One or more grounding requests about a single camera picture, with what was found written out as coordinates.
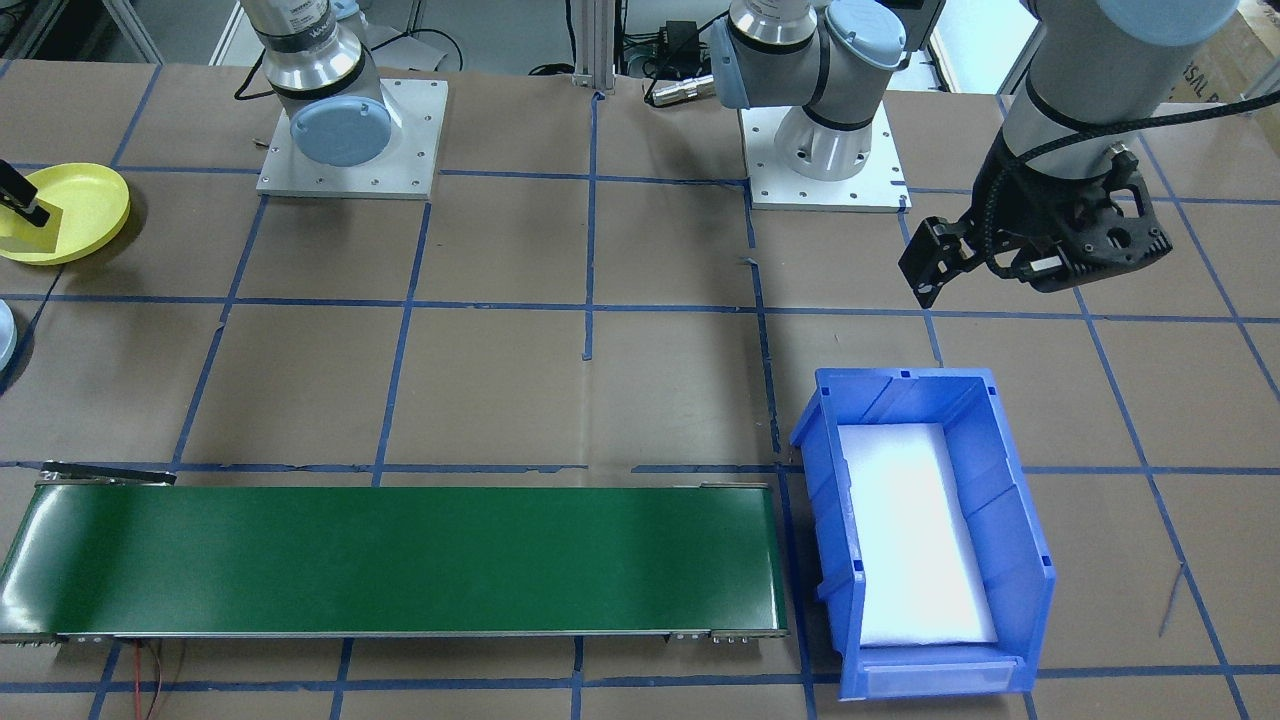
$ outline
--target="red wire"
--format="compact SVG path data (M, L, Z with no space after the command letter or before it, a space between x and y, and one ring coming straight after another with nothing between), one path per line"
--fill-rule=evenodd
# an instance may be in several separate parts
M142 720L142 643L133 641L133 717Z

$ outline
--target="white mounting plate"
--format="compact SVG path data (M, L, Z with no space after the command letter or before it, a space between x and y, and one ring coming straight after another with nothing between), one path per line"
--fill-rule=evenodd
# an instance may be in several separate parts
M792 170L773 149L773 136L791 108L742 110L742 145L751 178L751 205L762 210L897 213L911 206L902 164L884 105L872 119L872 151L863 170L846 181L817 181Z
M351 168L325 165L303 155L293 145L289 118L280 113L257 176L257 191L284 197L430 200L449 83L384 79L383 96L398 128L381 154Z

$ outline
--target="work table surface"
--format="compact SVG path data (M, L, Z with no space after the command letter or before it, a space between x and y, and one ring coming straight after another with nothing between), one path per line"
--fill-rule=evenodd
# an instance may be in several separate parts
M792 634L169 641L161 717L1280 716L1280 160L1252 120L1143 133L1175 245L1156 265L1052 295L979 270L922 311L897 256L968 208L1000 99L891 92L910 211L797 213L751 209L714 101L433 76L430 204L289 200L255 192L279 104L234 101L243 73L0 65L0 158L108 164L134 202L87 259L0 263L23 332L0 544L46 459L183 484L767 483ZM938 365L991 368L1009 413L1059 573L1041 679L837 703L787 436L817 368ZM0 717L132 717L133 652L3 647Z

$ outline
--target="storage bin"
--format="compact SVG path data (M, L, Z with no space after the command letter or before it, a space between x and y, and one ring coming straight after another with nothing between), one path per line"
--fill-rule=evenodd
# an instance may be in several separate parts
M1055 570L991 372L820 369L815 377L818 387L791 443L804 455L813 501L823 574L818 598L844 656L840 698L1030 691ZM874 583L877 569L864 566L854 510L858 478L850 477L840 428L906 424L938 427L945 438L956 524L972 538L974 585L980 577L993 642L861 642L868 582Z

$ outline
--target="yellow plate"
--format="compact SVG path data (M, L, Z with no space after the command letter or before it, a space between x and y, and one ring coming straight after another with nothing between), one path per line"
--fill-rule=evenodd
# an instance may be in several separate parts
M106 245L129 217L129 186L120 173L92 163L67 163L27 176L38 200L63 209L58 245L52 252L10 252L8 258L28 265L59 265L78 260ZM14 234L17 214L0 210L0 237Z

